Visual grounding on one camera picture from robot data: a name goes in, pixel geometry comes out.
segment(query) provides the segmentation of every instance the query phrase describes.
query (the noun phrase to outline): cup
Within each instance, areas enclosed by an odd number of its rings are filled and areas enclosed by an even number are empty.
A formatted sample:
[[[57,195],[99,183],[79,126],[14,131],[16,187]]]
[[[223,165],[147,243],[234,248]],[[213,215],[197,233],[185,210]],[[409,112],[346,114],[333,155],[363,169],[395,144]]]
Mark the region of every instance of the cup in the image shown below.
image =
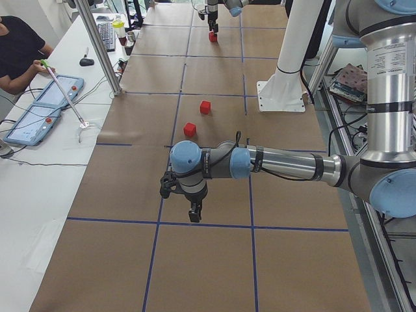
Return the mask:
[[[116,19],[112,23],[112,28],[114,28],[114,31],[116,32],[117,38],[120,41],[121,45],[125,46],[127,38],[125,37],[124,22],[120,19]]]
[[[136,36],[133,31],[127,32],[127,43],[124,46],[125,53],[130,55],[135,46]]]

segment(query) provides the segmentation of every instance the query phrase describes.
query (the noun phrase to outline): table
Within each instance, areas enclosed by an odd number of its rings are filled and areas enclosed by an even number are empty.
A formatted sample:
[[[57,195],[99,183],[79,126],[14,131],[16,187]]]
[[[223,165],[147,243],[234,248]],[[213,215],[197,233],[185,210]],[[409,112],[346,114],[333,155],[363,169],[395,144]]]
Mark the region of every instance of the table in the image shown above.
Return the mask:
[[[88,57],[96,63],[80,67],[79,60],[87,47],[90,48]],[[114,65],[119,59],[128,58],[118,41],[116,51],[108,54]],[[101,79],[105,80],[81,18],[74,21],[59,42],[49,63],[57,73],[84,78],[84,88],[78,97]],[[37,75],[31,88],[43,88],[50,80],[46,75]],[[112,98],[111,88],[105,81],[77,109],[85,120],[102,125]],[[26,109],[32,101],[30,93],[24,94],[17,105]],[[14,107],[7,118],[16,120],[22,113]],[[62,112],[62,118],[44,142],[25,148],[13,159],[80,166],[30,166],[0,159],[0,311],[28,311],[42,281],[99,133],[97,127],[88,128],[78,143],[78,127],[76,115],[68,109]],[[9,128],[10,124],[0,125],[0,131]]]

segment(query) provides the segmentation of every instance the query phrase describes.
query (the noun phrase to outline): tablet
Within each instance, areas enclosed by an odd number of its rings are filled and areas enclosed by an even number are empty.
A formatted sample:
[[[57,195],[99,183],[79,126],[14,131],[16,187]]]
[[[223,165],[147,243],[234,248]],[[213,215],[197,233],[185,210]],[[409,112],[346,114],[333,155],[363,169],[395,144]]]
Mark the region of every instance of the tablet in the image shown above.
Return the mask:
[[[60,115],[60,108],[32,104],[3,139],[8,143],[37,145],[49,132]]]
[[[65,75],[57,75],[59,83],[71,101],[78,95],[84,86],[84,79]],[[43,91],[36,97],[33,104],[43,107],[63,108],[68,104],[64,94],[60,91],[54,80],[49,82]]]

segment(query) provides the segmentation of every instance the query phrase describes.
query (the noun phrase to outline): black shirt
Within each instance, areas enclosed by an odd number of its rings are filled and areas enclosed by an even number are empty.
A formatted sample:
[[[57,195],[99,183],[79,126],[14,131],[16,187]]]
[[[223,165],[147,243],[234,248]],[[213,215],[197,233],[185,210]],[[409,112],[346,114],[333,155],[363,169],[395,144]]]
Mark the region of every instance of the black shirt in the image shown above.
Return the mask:
[[[39,52],[45,40],[17,17],[2,16],[1,19],[9,33],[0,36],[0,77],[8,75],[13,80],[25,73],[34,60],[46,58]]]

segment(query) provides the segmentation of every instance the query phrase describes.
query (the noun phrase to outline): human hand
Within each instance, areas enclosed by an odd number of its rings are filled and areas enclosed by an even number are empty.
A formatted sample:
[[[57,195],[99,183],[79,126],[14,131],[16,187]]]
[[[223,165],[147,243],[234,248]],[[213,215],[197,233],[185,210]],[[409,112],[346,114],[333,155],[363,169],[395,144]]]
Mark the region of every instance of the human hand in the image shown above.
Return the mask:
[[[38,73],[49,73],[47,68],[44,68],[42,63],[39,60],[33,61],[34,68],[38,71]],[[55,73],[55,69],[53,67],[50,67],[52,72]]]

